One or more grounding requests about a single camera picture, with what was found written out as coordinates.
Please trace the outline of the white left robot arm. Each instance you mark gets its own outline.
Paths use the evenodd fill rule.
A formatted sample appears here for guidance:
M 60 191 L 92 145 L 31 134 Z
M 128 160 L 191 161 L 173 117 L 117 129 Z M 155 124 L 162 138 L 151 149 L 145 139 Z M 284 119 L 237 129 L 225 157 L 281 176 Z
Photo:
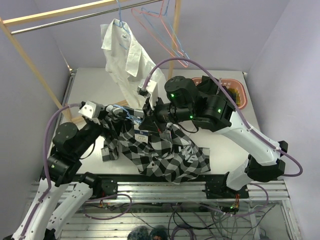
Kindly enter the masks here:
M 110 137 L 108 112 L 101 110 L 85 117 L 81 129 L 65 122 L 55 130 L 52 149 L 44 147 L 44 166 L 37 193 L 18 229 L 7 240 L 56 240 L 63 226 L 88 200 L 105 193 L 102 179 L 90 172 L 83 173 L 71 194 L 59 204 L 62 194 L 80 169 L 81 157 L 98 137 Z

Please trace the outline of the blue wire hanger plaid shirt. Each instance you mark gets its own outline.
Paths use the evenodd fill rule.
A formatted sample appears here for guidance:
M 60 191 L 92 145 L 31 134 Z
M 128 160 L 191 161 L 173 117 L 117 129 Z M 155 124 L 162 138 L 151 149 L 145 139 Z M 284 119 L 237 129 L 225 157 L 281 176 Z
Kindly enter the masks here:
M 144 118 L 144 112 L 141 109 L 116 104 L 111 105 L 109 109 L 114 118 L 119 120 L 130 120 L 135 125 L 140 125 Z

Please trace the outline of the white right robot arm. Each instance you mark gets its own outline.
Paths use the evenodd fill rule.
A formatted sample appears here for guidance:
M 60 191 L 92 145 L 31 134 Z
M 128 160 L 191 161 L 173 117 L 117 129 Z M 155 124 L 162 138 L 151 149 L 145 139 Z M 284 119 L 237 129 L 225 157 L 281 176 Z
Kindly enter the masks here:
M 176 76 L 164 85 L 169 103 L 158 96 L 158 84 L 147 80 L 139 94 L 146 96 L 141 130 L 164 132 L 168 123 L 192 121 L 197 129 L 209 130 L 229 138 L 248 152 L 245 162 L 224 175 L 219 194 L 233 197 L 252 181 L 267 183 L 283 176 L 285 162 L 281 157 L 288 143 L 271 140 L 246 122 L 222 89 L 218 94 L 201 92 L 190 78 Z

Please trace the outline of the black white plaid shirt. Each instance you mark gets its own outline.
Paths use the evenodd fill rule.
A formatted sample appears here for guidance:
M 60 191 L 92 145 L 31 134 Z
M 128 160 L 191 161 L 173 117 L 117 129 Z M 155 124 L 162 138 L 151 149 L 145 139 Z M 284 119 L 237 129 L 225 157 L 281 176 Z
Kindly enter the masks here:
M 135 130 L 140 125 L 120 120 L 119 136 L 105 136 L 101 149 L 103 162 L 114 161 L 123 154 L 141 175 L 161 177 L 180 184 L 207 173 L 210 150 L 197 146 L 178 125 L 168 123 L 164 132 L 148 132 L 148 141 L 137 141 Z

